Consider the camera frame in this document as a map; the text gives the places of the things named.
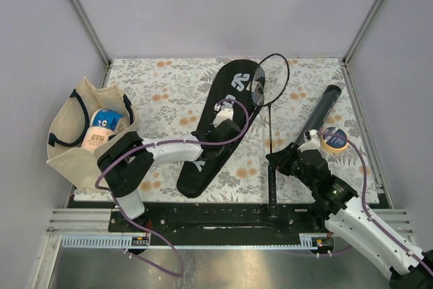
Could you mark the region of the badminton racket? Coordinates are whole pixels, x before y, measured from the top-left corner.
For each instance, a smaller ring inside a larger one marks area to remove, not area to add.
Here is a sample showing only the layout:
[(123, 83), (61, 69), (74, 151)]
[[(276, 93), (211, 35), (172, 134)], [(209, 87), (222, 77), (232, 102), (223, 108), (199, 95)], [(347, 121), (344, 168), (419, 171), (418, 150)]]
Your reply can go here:
[(289, 77), (290, 67), (287, 59), (280, 53), (272, 53), (258, 63), (250, 83), (252, 103), (257, 108), (267, 109), (269, 154), (273, 153), (271, 106), (286, 90)]

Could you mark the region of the black shuttlecock tube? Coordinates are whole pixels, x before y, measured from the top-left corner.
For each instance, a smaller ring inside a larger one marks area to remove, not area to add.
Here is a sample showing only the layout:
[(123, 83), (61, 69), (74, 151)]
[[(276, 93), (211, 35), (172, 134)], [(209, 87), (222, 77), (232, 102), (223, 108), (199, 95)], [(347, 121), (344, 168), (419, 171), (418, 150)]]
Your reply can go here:
[(327, 117), (329, 116), (334, 104), (337, 102), (338, 98), (342, 93), (341, 88), (337, 85), (328, 85), (323, 92), (322, 96), (319, 98), (317, 105), (314, 107), (311, 115), (305, 122), (301, 132), (299, 133), (295, 144), (300, 146), (304, 143), (304, 132), (320, 128), (325, 123)]

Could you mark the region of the black racket cover bag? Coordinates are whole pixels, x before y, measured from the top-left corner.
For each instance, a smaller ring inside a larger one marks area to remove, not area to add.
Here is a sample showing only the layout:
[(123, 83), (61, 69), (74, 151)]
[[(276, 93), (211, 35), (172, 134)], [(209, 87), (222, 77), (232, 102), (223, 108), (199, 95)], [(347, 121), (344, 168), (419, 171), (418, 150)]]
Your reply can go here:
[[(234, 60), (216, 74), (197, 129), (191, 134), (199, 141), (224, 142), (238, 136), (246, 123), (258, 114), (250, 95), (250, 81), (258, 68), (251, 60)], [(204, 146), (198, 160), (184, 162), (177, 189), (188, 198), (197, 198), (216, 177), (242, 138), (221, 146)]]

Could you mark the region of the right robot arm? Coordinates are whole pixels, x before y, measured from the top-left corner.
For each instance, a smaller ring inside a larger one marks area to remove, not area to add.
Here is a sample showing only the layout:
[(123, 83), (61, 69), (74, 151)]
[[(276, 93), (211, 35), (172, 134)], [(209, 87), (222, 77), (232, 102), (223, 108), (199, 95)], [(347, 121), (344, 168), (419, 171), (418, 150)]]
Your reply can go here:
[(432, 251), (410, 243), (363, 203), (347, 182), (332, 174), (318, 150), (299, 151), (295, 143), (267, 154), (272, 168), (294, 176), (312, 192), (309, 227), (326, 229), (368, 259), (391, 288), (431, 288)]

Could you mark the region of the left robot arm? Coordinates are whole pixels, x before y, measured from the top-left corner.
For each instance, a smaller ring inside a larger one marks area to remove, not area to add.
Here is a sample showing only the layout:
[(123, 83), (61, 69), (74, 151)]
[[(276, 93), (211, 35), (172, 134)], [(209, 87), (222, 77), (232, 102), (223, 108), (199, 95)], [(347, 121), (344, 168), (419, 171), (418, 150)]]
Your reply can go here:
[(146, 174), (157, 166), (182, 162), (177, 180), (179, 191), (188, 198), (198, 197), (222, 169), (240, 144), (249, 126), (239, 127), (226, 118), (194, 131), (180, 139), (151, 140), (129, 131), (99, 153), (97, 166), (101, 175), (95, 187), (105, 181), (119, 209), (123, 223), (131, 231), (142, 230), (147, 223), (139, 186)]

